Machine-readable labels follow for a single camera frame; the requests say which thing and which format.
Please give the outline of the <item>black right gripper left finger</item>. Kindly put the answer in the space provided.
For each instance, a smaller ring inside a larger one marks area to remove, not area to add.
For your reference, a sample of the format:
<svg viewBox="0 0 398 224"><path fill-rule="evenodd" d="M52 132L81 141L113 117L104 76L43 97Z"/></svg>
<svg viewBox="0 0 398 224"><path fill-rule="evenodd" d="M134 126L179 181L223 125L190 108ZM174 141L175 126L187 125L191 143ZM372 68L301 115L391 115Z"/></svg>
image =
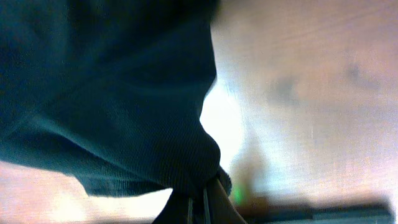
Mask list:
<svg viewBox="0 0 398 224"><path fill-rule="evenodd" d="M193 199L173 190L153 224L192 224Z"/></svg>

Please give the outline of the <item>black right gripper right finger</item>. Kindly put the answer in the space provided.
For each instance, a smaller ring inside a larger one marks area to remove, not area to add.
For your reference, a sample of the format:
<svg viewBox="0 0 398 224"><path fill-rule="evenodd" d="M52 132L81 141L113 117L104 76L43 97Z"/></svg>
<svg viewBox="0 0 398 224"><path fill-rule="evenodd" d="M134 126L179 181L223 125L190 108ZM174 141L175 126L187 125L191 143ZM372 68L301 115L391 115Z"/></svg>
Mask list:
<svg viewBox="0 0 398 224"><path fill-rule="evenodd" d="M247 224L217 178L211 179L203 189L203 204L206 224Z"/></svg>

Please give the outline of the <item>black t-shirt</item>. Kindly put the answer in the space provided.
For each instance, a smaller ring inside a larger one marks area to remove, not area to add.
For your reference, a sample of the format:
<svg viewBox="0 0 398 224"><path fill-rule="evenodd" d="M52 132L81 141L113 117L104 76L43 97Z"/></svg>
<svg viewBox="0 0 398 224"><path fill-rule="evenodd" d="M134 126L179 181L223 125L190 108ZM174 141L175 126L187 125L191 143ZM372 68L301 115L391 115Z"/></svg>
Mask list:
<svg viewBox="0 0 398 224"><path fill-rule="evenodd" d="M94 196L231 180L200 114L217 1L2 1L1 160Z"/></svg>

